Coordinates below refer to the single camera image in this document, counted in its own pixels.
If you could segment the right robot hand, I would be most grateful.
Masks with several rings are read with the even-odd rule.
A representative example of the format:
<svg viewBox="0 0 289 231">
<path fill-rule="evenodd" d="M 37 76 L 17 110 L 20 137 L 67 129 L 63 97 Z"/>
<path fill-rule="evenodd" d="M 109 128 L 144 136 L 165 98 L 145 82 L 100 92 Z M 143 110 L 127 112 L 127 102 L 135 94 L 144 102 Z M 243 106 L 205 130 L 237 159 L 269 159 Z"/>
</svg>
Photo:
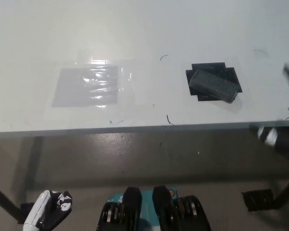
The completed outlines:
<svg viewBox="0 0 289 231">
<path fill-rule="evenodd" d="M 289 64 L 284 64 L 283 74 L 289 81 Z M 257 137 L 266 145 L 289 153 L 289 127 L 259 127 Z"/>
</svg>

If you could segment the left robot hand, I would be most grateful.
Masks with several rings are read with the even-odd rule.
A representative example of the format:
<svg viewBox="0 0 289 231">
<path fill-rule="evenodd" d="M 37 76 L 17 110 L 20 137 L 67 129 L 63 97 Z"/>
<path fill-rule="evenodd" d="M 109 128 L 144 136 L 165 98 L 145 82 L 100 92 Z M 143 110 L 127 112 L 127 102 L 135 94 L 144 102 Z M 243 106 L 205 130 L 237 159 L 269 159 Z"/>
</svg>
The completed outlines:
<svg viewBox="0 0 289 231">
<path fill-rule="evenodd" d="M 23 231 L 52 231 L 71 213 L 72 202 L 68 191 L 45 190 L 31 208 Z"/>
</svg>

